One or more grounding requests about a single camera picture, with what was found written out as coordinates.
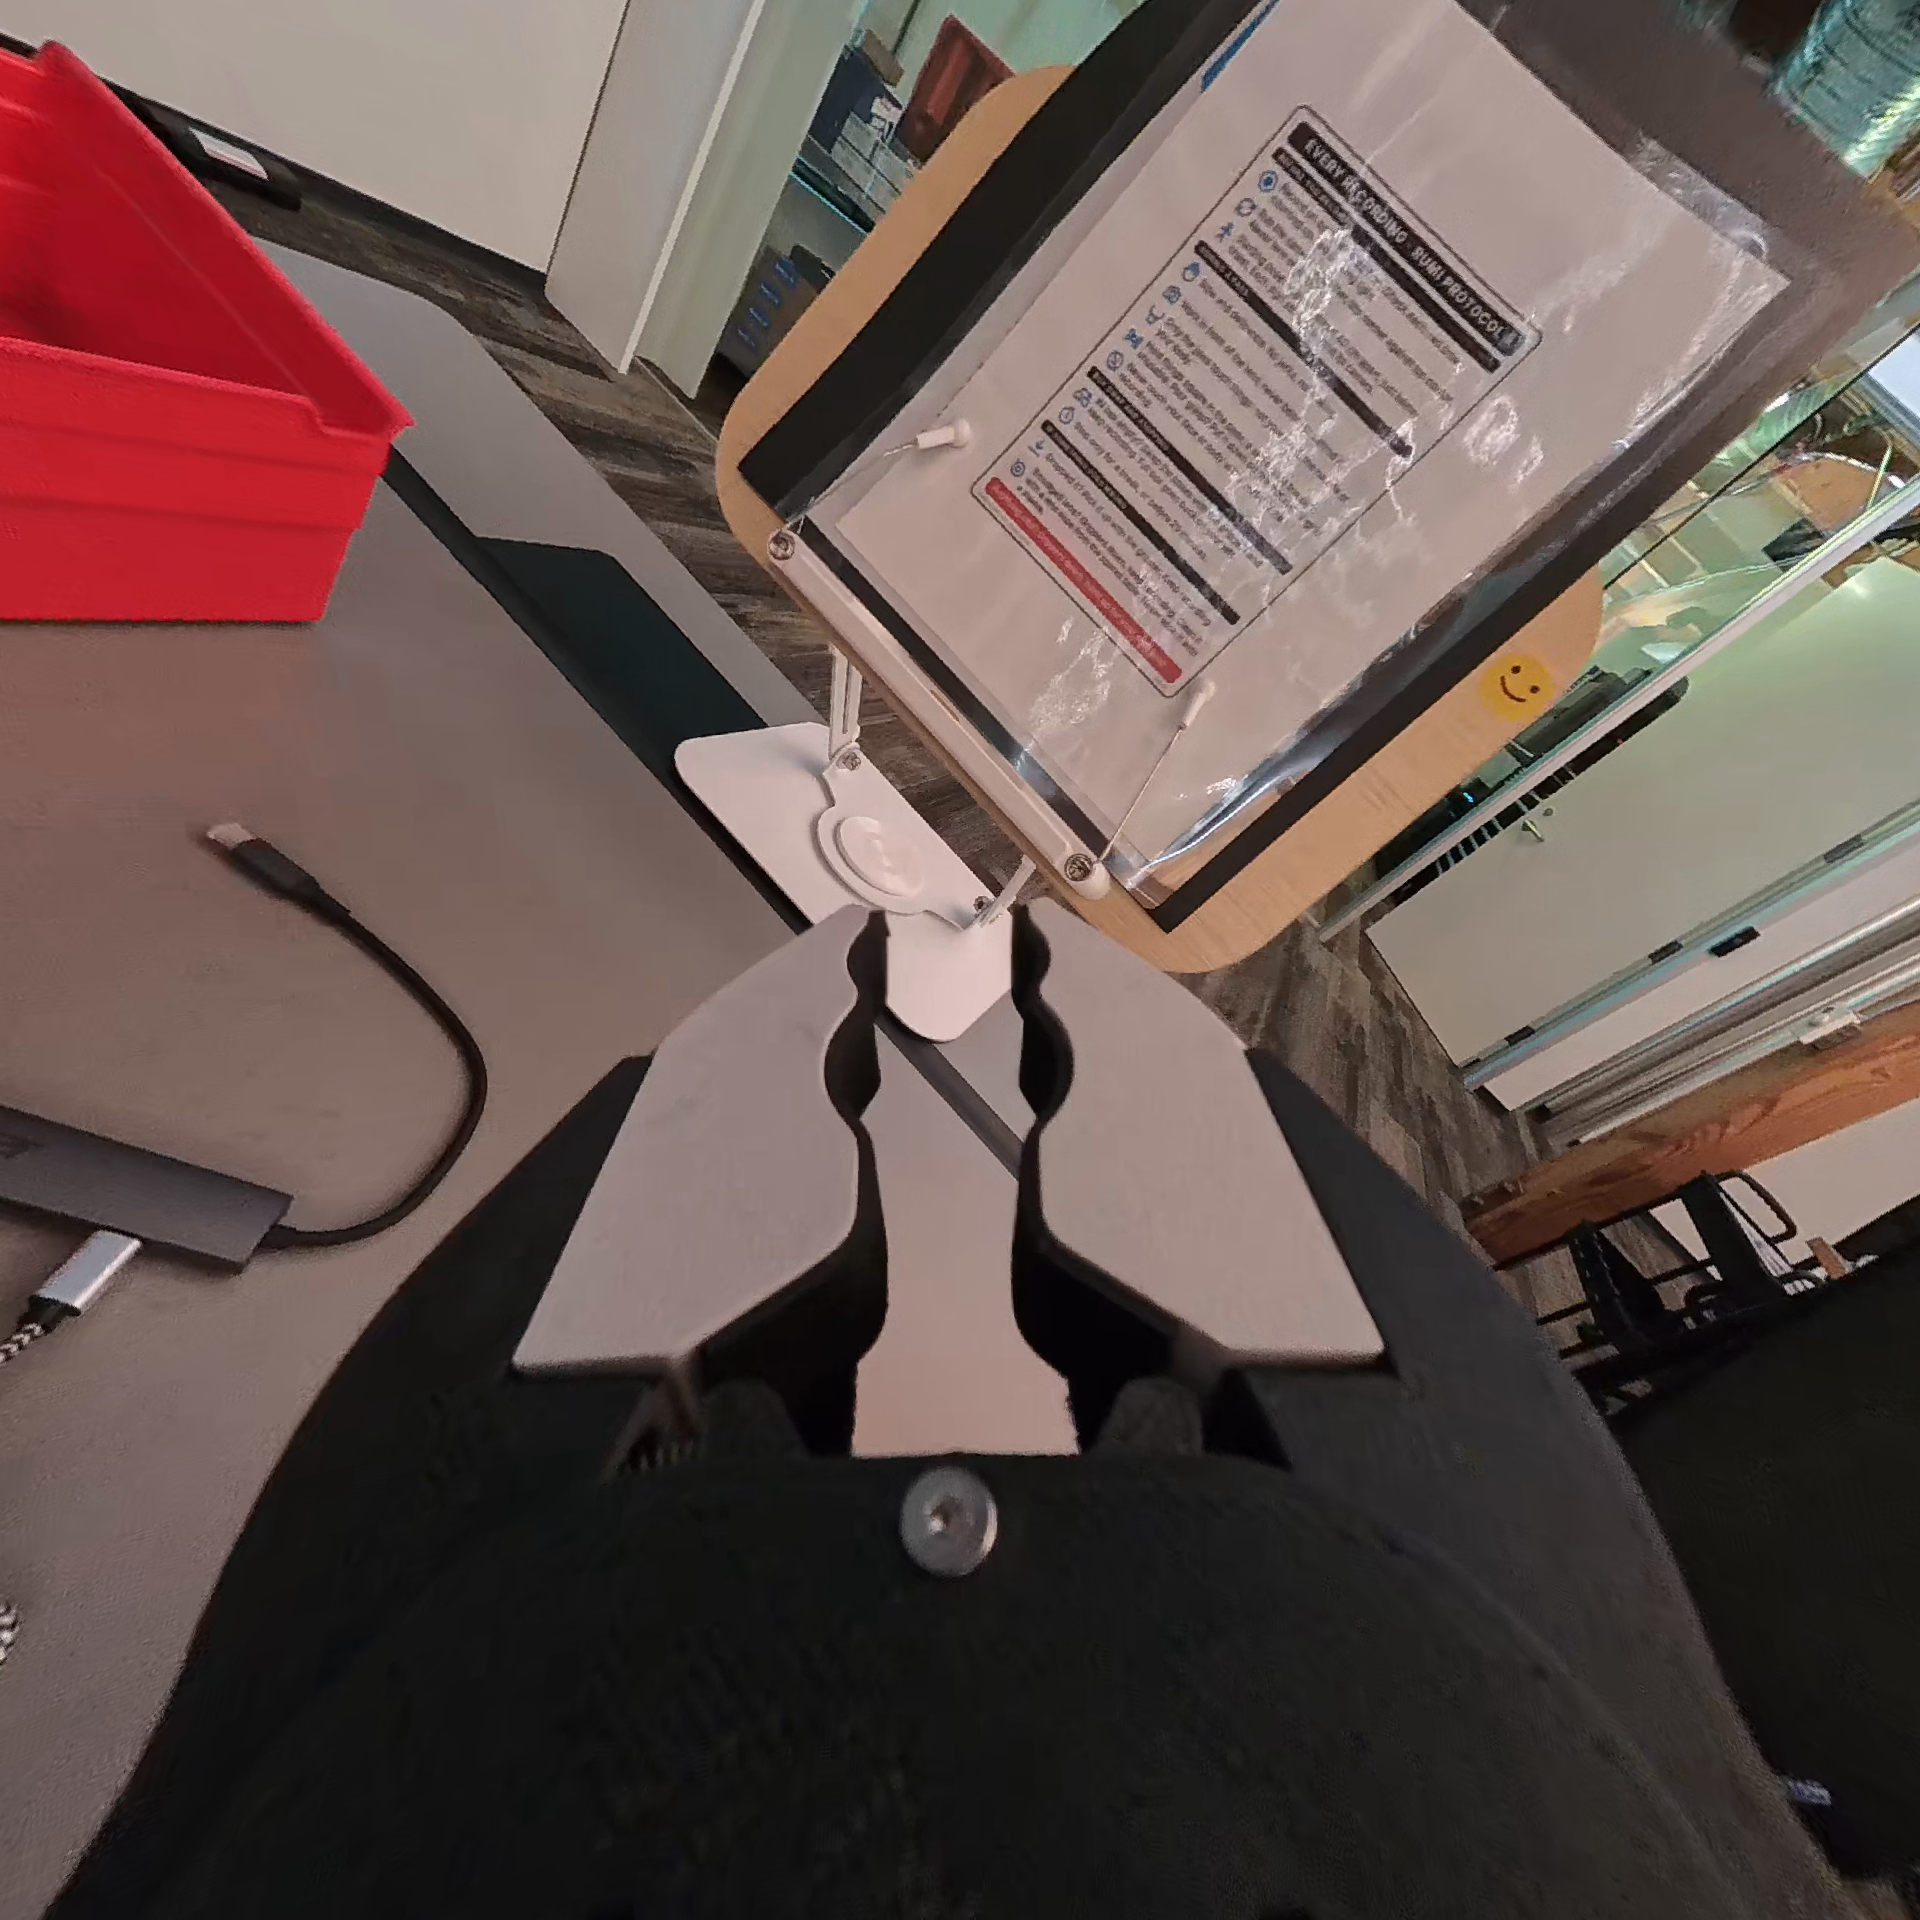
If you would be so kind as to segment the black metal cart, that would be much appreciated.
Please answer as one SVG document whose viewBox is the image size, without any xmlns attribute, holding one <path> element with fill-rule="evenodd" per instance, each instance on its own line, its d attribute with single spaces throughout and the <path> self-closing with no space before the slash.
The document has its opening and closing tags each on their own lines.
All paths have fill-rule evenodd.
<svg viewBox="0 0 1920 1920">
<path fill-rule="evenodd" d="M 1751 1173 L 1698 1175 L 1651 1208 L 1583 1221 L 1549 1246 L 1575 1298 L 1538 1329 L 1570 1326 L 1564 1360 L 1679 1358 L 1800 1306 L 1834 1283 L 1788 1208 Z"/>
</svg>

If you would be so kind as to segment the stack of storage boxes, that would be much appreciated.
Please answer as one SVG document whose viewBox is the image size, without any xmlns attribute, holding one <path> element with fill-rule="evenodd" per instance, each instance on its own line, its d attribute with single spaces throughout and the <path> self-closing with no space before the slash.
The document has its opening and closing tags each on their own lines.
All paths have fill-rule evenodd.
<svg viewBox="0 0 1920 1920">
<path fill-rule="evenodd" d="M 762 247 L 723 327 L 716 358 L 751 378 L 829 281 L 833 267 L 807 247 Z"/>
</svg>

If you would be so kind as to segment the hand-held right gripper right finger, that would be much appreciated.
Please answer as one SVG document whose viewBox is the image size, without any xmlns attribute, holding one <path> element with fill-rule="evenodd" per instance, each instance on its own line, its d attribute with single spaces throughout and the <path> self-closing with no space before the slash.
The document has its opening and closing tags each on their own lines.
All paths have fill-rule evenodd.
<svg viewBox="0 0 1920 1920">
<path fill-rule="evenodd" d="M 1249 1050 L 1058 903 L 1015 925 L 1040 1248 L 1204 1370 L 1385 1354 Z"/>
</svg>

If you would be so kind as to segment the red plastic bin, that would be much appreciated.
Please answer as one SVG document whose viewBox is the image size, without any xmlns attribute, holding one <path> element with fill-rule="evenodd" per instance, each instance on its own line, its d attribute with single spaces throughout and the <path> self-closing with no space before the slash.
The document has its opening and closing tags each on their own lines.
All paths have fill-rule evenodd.
<svg viewBox="0 0 1920 1920">
<path fill-rule="evenodd" d="M 321 621 L 411 425 L 83 59 L 5 54 L 5 621 Z"/>
</svg>

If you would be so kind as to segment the dark desk mat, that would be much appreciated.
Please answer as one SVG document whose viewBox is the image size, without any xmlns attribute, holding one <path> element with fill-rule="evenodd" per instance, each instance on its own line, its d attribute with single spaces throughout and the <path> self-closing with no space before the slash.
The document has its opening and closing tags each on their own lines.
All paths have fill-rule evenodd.
<svg viewBox="0 0 1920 1920">
<path fill-rule="evenodd" d="M 480 550 L 549 637 L 546 657 L 595 714 L 660 777 L 698 737 L 763 721 L 658 601 L 609 554 L 483 541 Z"/>
</svg>

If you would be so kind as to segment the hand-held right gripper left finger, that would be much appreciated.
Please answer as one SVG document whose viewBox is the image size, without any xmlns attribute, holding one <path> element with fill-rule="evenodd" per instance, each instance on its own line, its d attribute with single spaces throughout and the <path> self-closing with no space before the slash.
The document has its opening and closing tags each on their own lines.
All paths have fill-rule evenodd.
<svg viewBox="0 0 1920 1920">
<path fill-rule="evenodd" d="M 519 1374 L 688 1374 L 881 1231 L 866 1114 L 884 918 L 851 905 L 649 1059 L 544 1285 Z"/>
</svg>

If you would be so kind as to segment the orange box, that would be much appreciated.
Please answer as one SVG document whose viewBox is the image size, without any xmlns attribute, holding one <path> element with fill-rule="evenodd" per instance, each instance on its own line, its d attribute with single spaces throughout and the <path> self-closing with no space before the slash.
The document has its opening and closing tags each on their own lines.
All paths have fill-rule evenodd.
<svg viewBox="0 0 1920 1920">
<path fill-rule="evenodd" d="M 987 89 L 1005 78 L 1005 64 L 965 19 L 946 15 L 933 35 L 928 55 L 908 99 L 913 113 L 940 115 L 956 109 L 965 91 Z"/>
</svg>

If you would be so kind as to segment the small black device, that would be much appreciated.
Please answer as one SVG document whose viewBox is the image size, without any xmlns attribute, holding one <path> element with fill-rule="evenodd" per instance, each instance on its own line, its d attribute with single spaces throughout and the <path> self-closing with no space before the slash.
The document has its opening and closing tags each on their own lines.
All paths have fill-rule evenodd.
<svg viewBox="0 0 1920 1920">
<path fill-rule="evenodd" d="M 304 203 L 300 181 L 279 160 L 261 157 L 227 136 L 165 113 L 156 121 L 162 143 L 196 178 L 227 185 L 279 208 L 300 210 Z"/>
</svg>

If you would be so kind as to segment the grey usb hub with cable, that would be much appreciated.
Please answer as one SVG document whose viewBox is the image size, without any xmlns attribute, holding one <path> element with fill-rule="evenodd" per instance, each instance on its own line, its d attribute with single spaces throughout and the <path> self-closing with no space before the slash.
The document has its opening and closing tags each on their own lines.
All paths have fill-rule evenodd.
<svg viewBox="0 0 1920 1920">
<path fill-rule="evenodd" d="M 464 1077 L 464 1105 L 439 1154 L 383 1211 L 324 1231 L 289 1225 L 293 1198 L 284 1191 L 5 1110 L 5 1205 L 87 1231 L 83 1248 L 33 1297 L 24 1313 L 27 1326 L 49 1329 L 83 1315 L 135 1256 L 151 1248 L 239 1272 L 261 1253 L 329 1253 L 393 1232 L 458 1168 L 487 1112 L 484 1053 L 411 962 L 308 870 L 250 827 L 220 824 L 209 827 L 209 841 L 256 890 L 323 925 L 400 989 L 451 1045 Z"/>
</svg>

